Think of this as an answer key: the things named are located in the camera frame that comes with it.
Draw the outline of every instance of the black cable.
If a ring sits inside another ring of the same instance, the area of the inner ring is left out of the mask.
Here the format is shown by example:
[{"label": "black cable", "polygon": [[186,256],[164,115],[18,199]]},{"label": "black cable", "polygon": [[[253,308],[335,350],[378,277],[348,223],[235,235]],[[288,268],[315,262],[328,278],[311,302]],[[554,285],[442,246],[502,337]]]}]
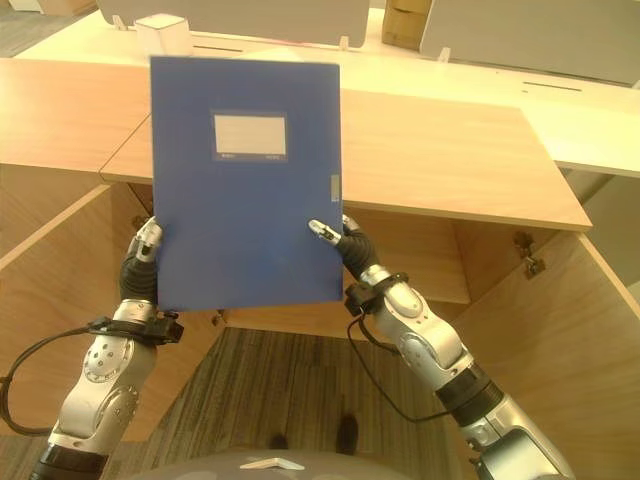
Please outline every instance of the black cable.
[{"label": "black cable", "polygon": [[413,418],[413,417],[410,417],[409,415],[407,415],[406,413],[404,413],[402,410],[400,410],[400,408],[395,404],[395,402],[391,399],[391,397],[384,390],[382,385],[380,385],[380,383],[373,376],[373,373],[371,372],[371,370],[367,366],[367,363],[364,361],[364,358],[362,357],[362,354],[358,350],[358,347],[356,347],[356,343],[354,342],[353,337],[351,336],[351,329],[353,328],[353,326],[356,323],[358,323],[358,324],[360,324],[361,322],[364,323],[365,315],[366,314],[363,313],[362,315],[360,315],[360,317],[356,318],[353,322],[351,322],[349,324],[349,326],[347,327],[347,338],[349,338],[349,343],[351,344],[351,348],[353,348],[353,351],[355,352],[356,356],[358,357],[358,360],[360,360],[360,364],[362,365],[362,368],[364,368],[364,371],[367,374],[367,376],[369,377],[369,380],[371,380],[371,382],[376,387],[378,392],[380,392],[380,394],[389,403],[389,405],[391,405],[391,407],[396,411],[396,413],[398,415],[400,415],[402,418],[404,418],[407,422],[422,423],[422,422],[428,422],[430,420],[434,420],[434,419],[439,418],[439,417],[443,417],[445,415],[449,415],[451,412],[444,411],[444,412],[434,413],[433,415],[428,415],[426,417]]},{"label": "black cable", "polygon": [[9,387],[11,386],[11,382],[13,381],[13,377],[16,374],[16,370],[18,367],[31,355],[36,353],[42,347],[51,343],[55,340],[64,337],[71,337],[74,335],[82,335],[84,333],[89,333],[89,327],[75,328],[73,330],[67,330],[66,332],[59,333],[57,335],[53,335],[51,337],[44,338],[37,343],[34,343],[29,348],[27,348],[24,352],[22,352],[18,358],[13,362],[11,368],[9,369],[9,373],[6,376],[0,378],[0,418],[2,418],[9,428],[14,432],[20,435],[26,435],[28,437],[40,437],[44,435],[49,435],[51,433],[51,428],[31,428],[25,427],[18,423],[16,423],[13,418],[11,418],[11,413],[9,412]]}]

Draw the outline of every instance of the cabinet door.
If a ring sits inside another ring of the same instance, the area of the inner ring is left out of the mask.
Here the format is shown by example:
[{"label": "cabinet door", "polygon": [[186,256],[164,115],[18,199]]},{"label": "cabinet door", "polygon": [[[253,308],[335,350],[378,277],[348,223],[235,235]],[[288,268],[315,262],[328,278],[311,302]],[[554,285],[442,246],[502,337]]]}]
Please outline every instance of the cabinet door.
[{"label": "cabinet door", "polygon": [[546,271],[517,268],[453,325],[577,478],[637,478],[640,307],[583,234],[537,256]]},{"label": "cabinet door", "polygon": [[[0,258],[0,371],[43,337],[77,328],[119,303],[118,273],[145,210],[124,184],[100,185]],[[181,343],[159,347],[127,440],[146,440],[221,331],[206,313],[185,315]],[[81,371],[92,337],[59,340],[18,371],[11,389],[15,420],[50,426]],[[0,425],[0,434],[12,433]]]}]

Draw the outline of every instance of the cardboard box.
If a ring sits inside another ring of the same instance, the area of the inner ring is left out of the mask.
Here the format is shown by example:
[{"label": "cardboard box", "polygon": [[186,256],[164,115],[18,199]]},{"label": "cardboard box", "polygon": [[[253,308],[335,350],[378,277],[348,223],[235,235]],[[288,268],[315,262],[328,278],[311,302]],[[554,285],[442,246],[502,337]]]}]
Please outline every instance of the cardboard box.
[{"label": "cardboard box", "polygon": [[388,1],[382,22],[382,43],[418,50],[430,7],[431,0]]},{"label": "cardboard box", "polygon": [[38,0],[45,15],[71,17],[96,7],[95,0]]}]

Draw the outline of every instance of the robotic arm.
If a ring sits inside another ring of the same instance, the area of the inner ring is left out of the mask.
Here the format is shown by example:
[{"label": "robotic arm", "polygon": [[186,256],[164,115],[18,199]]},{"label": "robotic arm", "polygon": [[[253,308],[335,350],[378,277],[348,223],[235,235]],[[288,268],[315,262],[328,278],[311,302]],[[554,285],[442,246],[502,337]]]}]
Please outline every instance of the robotic arm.
[{"label": "robotic arm", "polygon": [[97,480],[138,405],[156,345],[175,343],[177,316],[156,312],[156,249],[162,230],[151,218],[132,240],[120,274],[122,301],[96,333],[78,383],[65,399],[48,447],[30,480]]},{"label": "robotic arm", "polygon": [[[570,467],[511,397],[477,366],[447,322],[407,284],[380,265],[373,244],[344,217],[344,235],[311,220],[358,280],[347,290],[352,314],[372,313],[418,377],[458,423],[481,480],[573,479]],[[151,218],[136,234],[122,264],[122,301],[113,319],[91,326],[96,335],[83,371],[64,401],[48,447],[30,480],[97,480],[135,413],[153,369],[156,346],[180,340],[177,315],[156,311],[155,254],[162,230]]]},{"label": "robotic arm", "polygon": [[551,441],[475,363],[453,327],[429,309],[406,276],[391,275],[379,264],[371,241],[352,219],[344,216],[343,226],[340,235],[317,220],[309,222],[359,280],[347,290],[347,307],[354,315],[373,313],[409,368],[436,392],[469,446],[481,453],[475,462],[479,478],[575,478]]}]

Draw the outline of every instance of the gray carpet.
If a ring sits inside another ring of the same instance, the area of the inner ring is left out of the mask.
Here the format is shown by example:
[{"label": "gray carpet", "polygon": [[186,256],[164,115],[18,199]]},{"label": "gray carpet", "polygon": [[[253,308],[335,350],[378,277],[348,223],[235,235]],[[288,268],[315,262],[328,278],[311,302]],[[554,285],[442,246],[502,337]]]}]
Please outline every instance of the gray carpet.
[{"label": "gray carpet", "polygon": [[[440,409],[397,357],[359,342],[390,395],[412,415]],[[105,479],[234,447],[334,451],[340,416],[358,419],[358,455],[415,479],[457,478],[444,421],[413,425],[384,402],[346,340],[228,328],[146,443],[123,443]],[[0,437],[2,479],[28,477],[44,439]]]},{"label": "gray carpet", "polygon": [[39,12],[16,12],[10,6],[0,5],[0,57],[19,54],[84,15],[57,17]]}]

